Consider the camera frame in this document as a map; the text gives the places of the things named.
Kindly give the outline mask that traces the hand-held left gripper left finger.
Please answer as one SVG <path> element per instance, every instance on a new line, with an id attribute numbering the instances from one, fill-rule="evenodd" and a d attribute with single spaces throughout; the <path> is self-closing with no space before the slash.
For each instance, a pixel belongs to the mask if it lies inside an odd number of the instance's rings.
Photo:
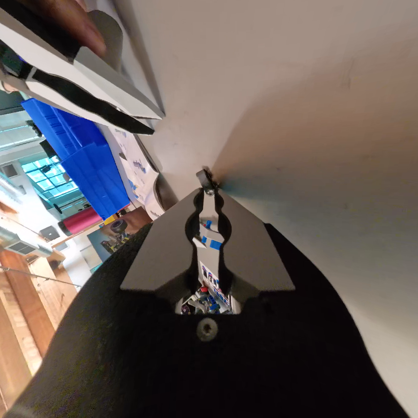
<path id="1" fill-rule="evenodd" d="M 199 287 L 197 247 L 204 191 L 196 189 L 158 219 L 149 230 L 120 289 L 155 295 L 176 305 Z"/>

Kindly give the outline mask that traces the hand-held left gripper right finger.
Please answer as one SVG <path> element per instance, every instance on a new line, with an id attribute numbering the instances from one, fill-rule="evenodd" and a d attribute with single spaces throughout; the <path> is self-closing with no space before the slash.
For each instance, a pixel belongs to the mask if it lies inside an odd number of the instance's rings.
<path id="1" fill-rule="evenodd" d="M 295 285 L 263 221 L 220 190 L 215 195 L 221 246 L 219 284 L 244 307 L 265 292 L 294 291 Z"/>

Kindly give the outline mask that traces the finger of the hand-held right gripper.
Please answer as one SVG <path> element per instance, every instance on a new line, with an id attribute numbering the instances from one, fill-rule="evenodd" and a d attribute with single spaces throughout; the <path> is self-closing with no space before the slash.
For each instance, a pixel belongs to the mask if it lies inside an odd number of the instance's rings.
<path id="1" fill-rule="evenodd" d="M 30 92 L 25 79 L 32 69 L 60 76 L 137 120 L 161 120 L 164 112 L 121 74 L 123 32 L 100 10 L 89 14 L 109 42 L 105 59 L 81 46 L 55 23 L 31 10 L 1 10 L 1 80 Z"/>
<path id="2" fill-rule="evenodd" d="M 138 135 L 153 135 L 154 129 L 94 97 L 75 83 L 60 76 L 32 69 L 25 82 L 31 93 L 67 112 L 95 123 Z"/>

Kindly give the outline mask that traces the lego sticker sheet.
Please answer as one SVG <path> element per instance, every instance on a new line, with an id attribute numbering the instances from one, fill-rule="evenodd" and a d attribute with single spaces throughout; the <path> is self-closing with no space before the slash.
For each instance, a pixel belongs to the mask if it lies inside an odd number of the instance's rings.
<path id="1" fill-rule="evenodd" d="M 200 263 L 201 273 L 203 275 L 203 280 L 207 286 L 209 286 L 214 292 L 221 292 L 219 280 L 217 276 L 211 272 L 202 262 Z"/>

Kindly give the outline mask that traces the grey blue lego subassembly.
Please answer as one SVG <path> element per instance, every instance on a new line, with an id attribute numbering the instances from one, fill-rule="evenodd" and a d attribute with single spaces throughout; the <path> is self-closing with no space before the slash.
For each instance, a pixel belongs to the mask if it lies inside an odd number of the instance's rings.
<path id="1" fill-rule="evenodd" d="M 199 231 L 192 239 L 197 248 L 220 250 L 224 238 L 215 227 L 209 219 L 199 220 Z"/>

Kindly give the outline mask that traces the grey lego connector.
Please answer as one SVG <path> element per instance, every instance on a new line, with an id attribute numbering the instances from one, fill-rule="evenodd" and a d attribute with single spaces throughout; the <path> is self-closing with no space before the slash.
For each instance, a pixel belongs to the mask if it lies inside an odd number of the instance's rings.
<path id="1" fill-rule="evenodd" d="M 218 192 L 219 185 L 213 179 L 212 172 L 209 168 L 202 168 L 196 173 L 196 177 L 207 196 L 214 196 Z"/>

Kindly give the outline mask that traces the lego instruction booklet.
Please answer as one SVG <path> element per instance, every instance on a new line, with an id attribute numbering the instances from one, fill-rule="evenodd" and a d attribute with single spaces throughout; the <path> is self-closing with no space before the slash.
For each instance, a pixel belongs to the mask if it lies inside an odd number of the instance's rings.
<path id="1" fill-rule="evenodd" d="M 136 134 L 117 128 L 110 128 L 110 134 L 119 146 L 119 161 L 136 202 L 156 220 L 165 213 L 157 191 L 159 170 Z"/>

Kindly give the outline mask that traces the lego set box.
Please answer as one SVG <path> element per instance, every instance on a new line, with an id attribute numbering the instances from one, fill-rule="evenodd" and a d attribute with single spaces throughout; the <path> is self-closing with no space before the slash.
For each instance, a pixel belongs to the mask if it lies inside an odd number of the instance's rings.
<path id="1" fill-rule="evenodd" d="M 145 209 L 139 207 L 93 231 L 87 238 L 99 259 L 104 262 L 152 221 Z"/>

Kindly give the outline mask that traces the blue black lego car model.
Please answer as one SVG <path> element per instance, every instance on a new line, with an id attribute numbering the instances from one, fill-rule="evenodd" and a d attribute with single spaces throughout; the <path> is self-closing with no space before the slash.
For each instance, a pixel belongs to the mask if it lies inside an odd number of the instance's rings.
<path id="1" fill-rule="evenodd" d="M 178 313 L 190 315 L 233 315 L 230 298 L 222 292 L 208 287 L 199 288 L 191 296 L 184 298 Z"/>

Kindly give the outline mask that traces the maroon cylinder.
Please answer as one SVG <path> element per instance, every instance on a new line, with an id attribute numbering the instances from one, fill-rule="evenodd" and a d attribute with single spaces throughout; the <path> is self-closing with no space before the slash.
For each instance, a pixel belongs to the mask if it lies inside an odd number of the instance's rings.
<path id="1" fill-rule="evenodd" d="M 101 223 L 102 217 L 90 206 L 61 220 L 58 222 L 58 226 L 66 236 L 72 236 L 93 226 L 97 222 Z"/>

